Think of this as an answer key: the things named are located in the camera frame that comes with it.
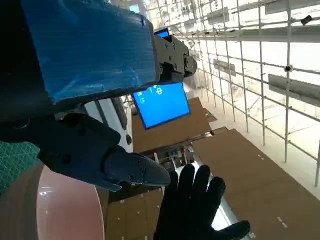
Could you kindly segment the bare left robot hand, blue tape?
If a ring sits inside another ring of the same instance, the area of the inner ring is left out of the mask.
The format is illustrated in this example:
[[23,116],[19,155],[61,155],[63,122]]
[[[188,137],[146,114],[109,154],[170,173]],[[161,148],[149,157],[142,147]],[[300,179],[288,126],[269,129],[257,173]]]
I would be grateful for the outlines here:
[[160,164],[120,146],[121,135],[75,109],[197,70],[188,47],[154,33],[143,15],[100,0],[0,3],[0,139],[29,142],[52,171],[117,192],[165,187]]

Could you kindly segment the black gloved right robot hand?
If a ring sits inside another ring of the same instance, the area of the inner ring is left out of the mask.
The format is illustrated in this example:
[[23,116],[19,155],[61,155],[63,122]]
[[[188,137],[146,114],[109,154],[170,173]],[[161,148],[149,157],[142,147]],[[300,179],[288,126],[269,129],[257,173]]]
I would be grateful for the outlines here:
[[210,168],[192,164],[180,173],[170,173],[170,184],[164,189],[155,240],[241,240],[251,230],[242,220],[223,229],[212,228],[226,184],[221,177],[210,178]]

